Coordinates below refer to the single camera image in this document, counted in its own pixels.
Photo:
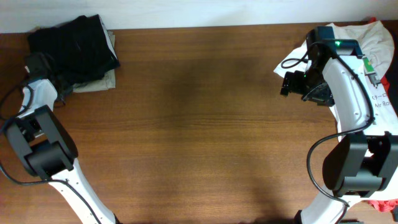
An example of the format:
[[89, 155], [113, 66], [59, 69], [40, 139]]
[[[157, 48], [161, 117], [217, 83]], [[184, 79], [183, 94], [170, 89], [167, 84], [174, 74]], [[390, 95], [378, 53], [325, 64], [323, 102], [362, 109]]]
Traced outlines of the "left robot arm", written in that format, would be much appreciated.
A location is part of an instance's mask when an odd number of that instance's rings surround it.
[[1, 128], [27, 173], [38, 181], [23, 185], [49, 184], [67, 201], [82, 223], [119, 223], [116, 215], [98, 198], [83, 175], [78, 150], [66, 129], [53, 113], [62, 86], [52, 58], [33, 53], [25, 58], [28, 78], [18, 84], [23, 94], [18, 113], [7, 118]]

